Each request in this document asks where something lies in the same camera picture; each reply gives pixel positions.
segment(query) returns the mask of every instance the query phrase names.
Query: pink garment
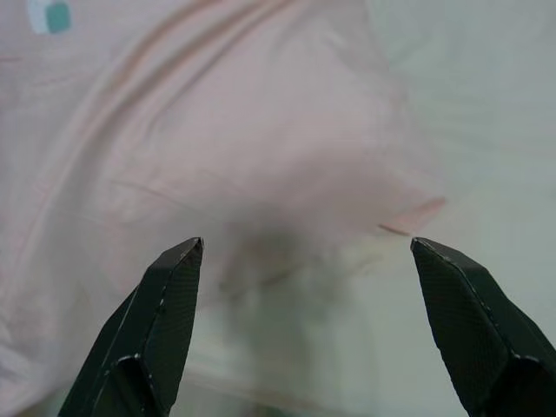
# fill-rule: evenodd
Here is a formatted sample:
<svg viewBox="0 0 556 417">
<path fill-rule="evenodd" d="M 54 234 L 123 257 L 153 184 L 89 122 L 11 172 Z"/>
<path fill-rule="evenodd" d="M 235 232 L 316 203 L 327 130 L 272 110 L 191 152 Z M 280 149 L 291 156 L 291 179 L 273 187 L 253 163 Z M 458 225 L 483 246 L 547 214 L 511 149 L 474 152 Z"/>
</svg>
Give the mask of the pink garment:
<svg viewBox="0 0 556 417">
<path fill-rule="evenodd" d="M 0 415 L 75 374 L 165 248 L 205 239 L 203 303 L 440 204 L 364 1 L 67 3 L 56 36 L 0 3 Z M 242 250 L 268 276 L 224 282 Z"/>
</svg>

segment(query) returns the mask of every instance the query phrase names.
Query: wrinkled fabric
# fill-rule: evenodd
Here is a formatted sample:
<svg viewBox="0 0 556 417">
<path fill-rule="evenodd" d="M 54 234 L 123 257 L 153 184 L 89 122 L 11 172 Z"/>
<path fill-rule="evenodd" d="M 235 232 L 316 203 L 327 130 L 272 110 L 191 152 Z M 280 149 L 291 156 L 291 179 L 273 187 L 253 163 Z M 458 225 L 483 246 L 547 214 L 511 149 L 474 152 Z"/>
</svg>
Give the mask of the wrinkled fabric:
<svg viewBox="0 0 556 417">
<path fill-rule="evenodd" d="M 0 415 L 75 375 L 190 236 L 203 304 L 441 204 L 362 1 L 67 3 L 55 36 L 0 5 Z M 223 282 L 238 248 L 268 276 Z"/>
</svg>

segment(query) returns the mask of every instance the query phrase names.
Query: pink cloth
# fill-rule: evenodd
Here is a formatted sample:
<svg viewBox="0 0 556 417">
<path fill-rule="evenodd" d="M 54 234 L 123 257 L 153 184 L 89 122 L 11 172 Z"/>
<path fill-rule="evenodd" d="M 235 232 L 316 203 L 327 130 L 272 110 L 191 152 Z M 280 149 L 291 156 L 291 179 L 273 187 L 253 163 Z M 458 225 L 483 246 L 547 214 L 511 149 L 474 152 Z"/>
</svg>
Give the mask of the pink cloth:
<svg viewBox="0 0 556 417">
<path fill-rule="evenodd" d="M 57 36 L 0 4 L 0 415 L 179 241 L 206 240 L 203 302 L 250 284 L 224 282 L 238 250 L 310 257 L 441 202 L 362 0 L 68 4 Z M 276 245 L 255 280 L 304 261 Z"/>
</svg>

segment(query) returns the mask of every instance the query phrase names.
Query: textured black plastic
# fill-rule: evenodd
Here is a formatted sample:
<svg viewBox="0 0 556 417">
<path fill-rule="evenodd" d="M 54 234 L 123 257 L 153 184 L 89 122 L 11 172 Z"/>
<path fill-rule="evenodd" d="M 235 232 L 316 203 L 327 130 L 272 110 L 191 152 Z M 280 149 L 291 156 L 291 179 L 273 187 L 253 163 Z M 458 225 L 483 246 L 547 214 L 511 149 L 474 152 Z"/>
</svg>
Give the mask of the textured black plastic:
<svg viewBox="0 0 556 417">
<path fill-rule="evenodd" d="M 159 417 L 175 403 L 193 331 L 202 241 L 164 252 L 104 325 L 60 417 Z"/>
<path fill-rule="evenodd" d="M 434 341 L 471 416 L 556 416 L 556 351 L 461 252 L 412 242 Z"/>
</svg>

